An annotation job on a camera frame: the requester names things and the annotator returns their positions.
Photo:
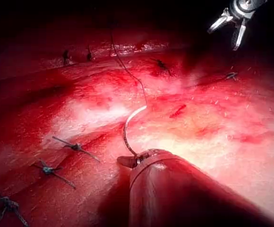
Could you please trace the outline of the right arm needle driver jaw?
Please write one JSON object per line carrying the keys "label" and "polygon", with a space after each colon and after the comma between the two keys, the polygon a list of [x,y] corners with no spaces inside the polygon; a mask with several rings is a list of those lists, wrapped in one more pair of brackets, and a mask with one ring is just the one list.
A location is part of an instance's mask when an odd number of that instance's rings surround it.
{"label": "right arm needle driver jaw", "polygon": [[211,24],[208,28],[208,33],[213,33],[215,30],[221,28],[222,26],[226,25],[227,23],[233,20],[233,16],[231,15],[229,9],[224,9],[222,14],[218,17],[218,19]]}
{"label": "right arm needle driver jaw", "polygon": [[241,45],[241,41],[246,31],[246,24],[247,20],[234,21],[235,31],[232,36],[232,49],[234,51],[238,50]]}

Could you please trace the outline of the right arm needle driver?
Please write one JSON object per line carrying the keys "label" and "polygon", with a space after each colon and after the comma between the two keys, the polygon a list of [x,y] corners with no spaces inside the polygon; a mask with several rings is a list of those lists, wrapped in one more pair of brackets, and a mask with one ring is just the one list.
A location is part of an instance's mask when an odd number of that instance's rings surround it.
{"label": "right arm needle driver", "polygon": [[232,0],[229,5],[230,21],[238,23],[250,20],[267,0]]}

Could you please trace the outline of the left arm needle driver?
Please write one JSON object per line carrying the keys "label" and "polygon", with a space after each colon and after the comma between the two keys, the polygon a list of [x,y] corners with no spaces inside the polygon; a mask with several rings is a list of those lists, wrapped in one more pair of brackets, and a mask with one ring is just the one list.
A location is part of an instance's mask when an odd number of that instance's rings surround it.
{"label": "left arm needle driver", "polygon": [[133,168],[147,168],[148,166],[172,157],[172,153],[164,149],[151,148],[137,154],[133,158]]}

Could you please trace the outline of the left arm needle driver jaw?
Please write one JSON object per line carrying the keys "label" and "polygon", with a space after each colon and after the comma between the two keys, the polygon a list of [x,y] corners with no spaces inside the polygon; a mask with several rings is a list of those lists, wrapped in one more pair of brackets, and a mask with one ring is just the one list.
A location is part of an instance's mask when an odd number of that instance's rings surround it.
{"label": "left arm needle driver jaw", "polygon": [[137,161],[134,156],[120,156],[117,158],[117,163],[125,167],[136,167]]}

